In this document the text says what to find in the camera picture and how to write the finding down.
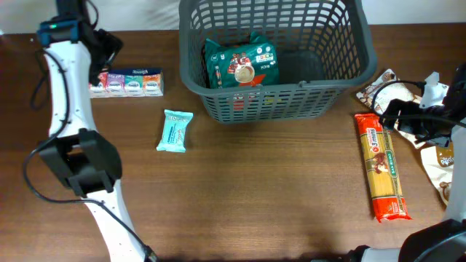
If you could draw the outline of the beige brown nut pouch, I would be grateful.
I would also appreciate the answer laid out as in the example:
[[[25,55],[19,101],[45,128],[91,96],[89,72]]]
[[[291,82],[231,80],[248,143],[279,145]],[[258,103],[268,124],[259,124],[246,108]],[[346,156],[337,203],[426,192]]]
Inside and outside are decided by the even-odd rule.
[[[431,146],[421,151],[422,165],[431,184],[438,191],[445,205],[449,203],[452,175],[454,169],[453,143],[448,148]]]

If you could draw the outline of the multicolour tissue multipack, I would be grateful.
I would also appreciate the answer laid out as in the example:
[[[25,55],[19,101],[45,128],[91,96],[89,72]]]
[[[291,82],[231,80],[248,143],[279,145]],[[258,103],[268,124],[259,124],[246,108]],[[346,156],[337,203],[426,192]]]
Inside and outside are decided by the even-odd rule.
[[[102,72],[88,87],[92,98],[162,97],[164,76],[159,68],[127,68]]]

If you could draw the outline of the light blue snack bar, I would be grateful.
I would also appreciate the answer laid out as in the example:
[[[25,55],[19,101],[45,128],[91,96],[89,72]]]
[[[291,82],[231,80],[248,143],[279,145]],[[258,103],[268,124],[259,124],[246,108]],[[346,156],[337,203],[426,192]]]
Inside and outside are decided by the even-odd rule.
[[[185,153],[185,136],[189,122],[194,114],[191,112],[164,110],[165,122],[162,138],[156,147],[157,151]]]

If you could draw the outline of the green Nescafe coffee bag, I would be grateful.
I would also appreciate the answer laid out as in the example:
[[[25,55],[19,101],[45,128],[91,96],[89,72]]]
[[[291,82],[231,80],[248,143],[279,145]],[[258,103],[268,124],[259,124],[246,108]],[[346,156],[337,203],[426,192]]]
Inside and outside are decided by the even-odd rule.
[[[275,85],[280,82],[275,46],[256,32],[250,34],[249,42],[232,47],[207,39],[205,67],[211,89]]]

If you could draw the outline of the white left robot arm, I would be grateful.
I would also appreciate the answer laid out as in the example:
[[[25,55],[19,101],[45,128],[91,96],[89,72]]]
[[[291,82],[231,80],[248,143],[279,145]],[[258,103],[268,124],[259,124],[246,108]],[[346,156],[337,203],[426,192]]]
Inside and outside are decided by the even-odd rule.
[[[57,1],[57,15],[37,31],[50,76],[52,118],[39,155],[60,184],[75,194],[62,205],[85,205],[106,243],[111,261],[157,261],[136,234],[122,196],[122,162],[114,145],[95,125],[90,85],[109,69],[122,41],[97,29],[91,1]]]

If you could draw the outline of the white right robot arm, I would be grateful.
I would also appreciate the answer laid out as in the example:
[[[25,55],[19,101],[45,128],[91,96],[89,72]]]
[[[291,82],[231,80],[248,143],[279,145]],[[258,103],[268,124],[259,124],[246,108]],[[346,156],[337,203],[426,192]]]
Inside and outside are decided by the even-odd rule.
[[[361,245],[349,251],[344,261],[463,261],[465,259],[465,66],[456,69],[445,93],[428,81],[416,82],[422,91],[420,104],[391,100],[383,113],[358,114],[364,147],[380,154],[379,135],[401,130],[418,142],[447,147],[454,144],[457,165],[452,174],[451,201],[440,223],[411,234],[402,247],[375,249]]]

